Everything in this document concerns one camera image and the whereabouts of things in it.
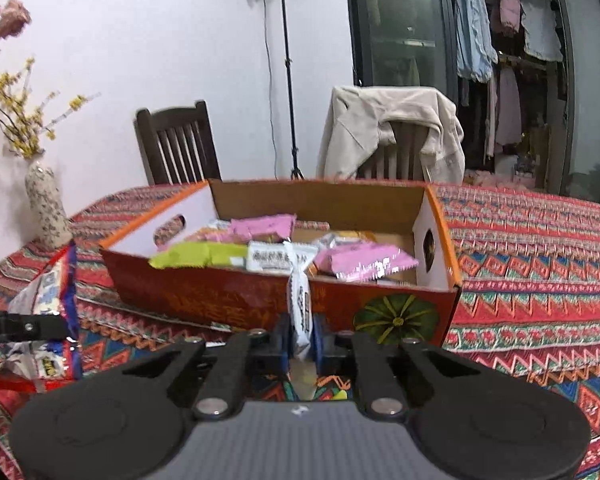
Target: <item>beige jacket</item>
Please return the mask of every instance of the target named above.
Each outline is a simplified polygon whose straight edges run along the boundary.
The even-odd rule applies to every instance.
[[[320,146],[318,177],[354,177],[378,146],[395,144],[390,121],[429,129],[420,150],[426,182],[462,182],[463,133],[456,105],[435,88],[426,87],[335,87]]]

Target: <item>red patterned tablecloth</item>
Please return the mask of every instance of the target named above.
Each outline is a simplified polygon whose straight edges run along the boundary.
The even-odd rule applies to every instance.
[[[123,191],[74,217],[87,373],[183,336],[214,336],[123,304],[98,252],[99,240],[179,189]],[[439,186],[437,193],[464,278],[445,347],[576,402],[592,435],[578,477],[600,480],[600,205],[473,187]],[[0,309],[48,258],[32,242],[0,262]],[[339,378],[322,378],[318,386],[321,398],[349,387]],[[285,399],[292,392],[286,383],[263,384],[259,395]],[[25,401],[0,391],[0,468],[10,480],[22,478],[7,435],[11,415]]]

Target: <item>chair backrest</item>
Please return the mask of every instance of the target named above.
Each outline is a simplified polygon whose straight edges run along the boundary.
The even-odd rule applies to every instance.
[[[357,178],[373,180],[424,180],[420,150],[429,129],[411,123],[391,123],[396,144],[378,146],[358,168]]]
[[[154,184],[185,184],[220,178],[206,103],[136,114],[136,129]]]

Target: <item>vase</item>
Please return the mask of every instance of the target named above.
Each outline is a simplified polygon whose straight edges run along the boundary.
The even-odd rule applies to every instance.
[[[70,223],[62,206],[56,176],[43,163],[41,155],[29,159],[25,187],[42,245],[54,250],[67,244],[73,237]]]

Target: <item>glass door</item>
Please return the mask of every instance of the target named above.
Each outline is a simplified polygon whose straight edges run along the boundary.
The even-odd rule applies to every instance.
[[[568,138],[560,194],[600,202],[600,0],[560,0]]]
[[[456,100],[450,0],[349,0],[354,81],[432,86]]]

